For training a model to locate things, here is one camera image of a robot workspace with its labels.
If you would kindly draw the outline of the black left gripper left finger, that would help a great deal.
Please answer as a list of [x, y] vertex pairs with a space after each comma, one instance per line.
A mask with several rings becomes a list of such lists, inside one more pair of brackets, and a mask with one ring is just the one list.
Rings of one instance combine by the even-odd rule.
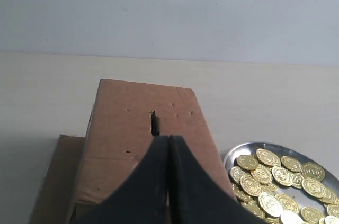
[[72, 223], [166, 223], [169, 137], [153, 138], [129, 177]]

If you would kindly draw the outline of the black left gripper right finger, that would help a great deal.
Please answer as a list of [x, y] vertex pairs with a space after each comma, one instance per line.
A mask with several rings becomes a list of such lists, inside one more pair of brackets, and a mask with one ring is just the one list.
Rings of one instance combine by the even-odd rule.
[[205, 172], [181, 136], [169, 137], [171, 223], [264, 223]]

